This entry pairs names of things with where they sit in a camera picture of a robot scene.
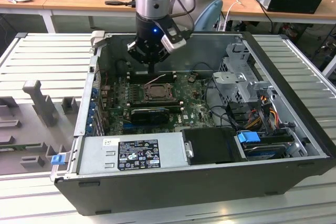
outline power supply label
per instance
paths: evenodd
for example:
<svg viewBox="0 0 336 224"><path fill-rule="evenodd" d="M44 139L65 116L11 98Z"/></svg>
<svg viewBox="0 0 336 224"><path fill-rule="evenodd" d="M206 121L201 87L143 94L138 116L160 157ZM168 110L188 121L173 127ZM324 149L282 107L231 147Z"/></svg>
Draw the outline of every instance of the power supply label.
<svg viewBox="0 0 336 224"><path fill-rule="evenodd" d="M119 170L136 170L160 167L160 153L157 140L119 142Z"/></svg>

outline yellow wire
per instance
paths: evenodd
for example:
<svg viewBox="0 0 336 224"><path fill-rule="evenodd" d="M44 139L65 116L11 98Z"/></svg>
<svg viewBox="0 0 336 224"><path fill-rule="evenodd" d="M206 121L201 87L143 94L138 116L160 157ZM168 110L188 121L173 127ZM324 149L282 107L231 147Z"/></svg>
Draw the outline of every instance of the yellow wire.
<svg viewBox="0 0 336 224"><path fill-rule="evenodd" d="M261 120L260 118L256 119L255 121L253 121L252 123L250 123L248 126L246 126L246 128L250 128L250 127L256 125L257 123L260 122L260 120Z"/></svg>
<svg viewBox="0 0 336 224"><path fill-rule="evenodd" d="M275 125L278 126L278 117L277 117L277 113L273 110L270 110L270 112L273 114L274 116L274 120L275 120Z"/></svg>

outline sticker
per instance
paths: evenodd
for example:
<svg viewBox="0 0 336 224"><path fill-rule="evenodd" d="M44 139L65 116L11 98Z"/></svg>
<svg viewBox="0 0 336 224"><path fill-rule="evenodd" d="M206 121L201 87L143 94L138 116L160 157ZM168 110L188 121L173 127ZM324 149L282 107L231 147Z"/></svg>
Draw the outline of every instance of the sticker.
<svg viewBox="0 0 336 224"><path fill-rule="evenodd" d="M157 140L118 142L118 153L119 170L161 167Z"/></svg>
<svg viewBox="0 0 336 224"><path fill-rule="evenodd" d="M2 148L0 149L0 152L13 152L14 149L13 148Z"/></svg>
<svg viewBox="0 0 336 224"><path fill-rule="evenodd" d="M112 146L112 145L117 146L119 141L120 138L104 138L103 146Z"/></svg>

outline green circuit board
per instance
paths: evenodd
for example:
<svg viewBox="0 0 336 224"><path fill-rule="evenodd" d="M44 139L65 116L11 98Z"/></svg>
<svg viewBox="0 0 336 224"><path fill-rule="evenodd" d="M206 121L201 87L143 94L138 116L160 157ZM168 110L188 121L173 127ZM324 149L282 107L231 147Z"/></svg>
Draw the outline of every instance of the green circuit board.
<svg viewBox="0 0 336 224"><path fill-rule="evenodd" d="M178 73L176 75L177 78L173 83L156 85L162 90L163 87L165 90L170 90L171 96L167 100L176 100L179 103L182 101L183 104L146 107L146 109L170 109L169 121L162 125L132 125L130 114L135 108L130 108L129 103L136 104L144 101L147 93L143 84L130 84L126 78L118 78L103 98L103 114L109 129L107 135L179 132L186 128L213 127L214 121L203 99L206 88L204 80L193 78L194 76L190 74Z"/></svg>

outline white cable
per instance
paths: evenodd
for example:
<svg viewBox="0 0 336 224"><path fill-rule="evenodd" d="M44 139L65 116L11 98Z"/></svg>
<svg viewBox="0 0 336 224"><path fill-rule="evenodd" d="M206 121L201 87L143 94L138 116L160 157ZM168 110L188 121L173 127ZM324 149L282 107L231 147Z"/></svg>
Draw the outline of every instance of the white cable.
<svg viewBox="0 0 336 224"><path fill-rule="evenodd" d="M225 23L224 23L223 31L225 31L225 29L226 29L227 17L229 16L230 10L231 10L231 8L232 8L235 4L241 4L241 5L242 5L242 2L240 2L239 0L236 0L236 2L234 2L234 3L230 6L229 10L227 10L226 17L225 17L225 20L224 20Z"/></svg>
<svg viewBox="0 0 336 224"><path fill-rule="evenodd" d="M166 74L163 74L163 75L161 75L161 76L155 78L154 80L151 80L150 82L147 82L147 83L145 84L145 86L148 85L148 84L151 84L153 81L156 81L157 79L159 79L159 78L161 78L161 77L164 77L164 76L166 76Z"/></svg>

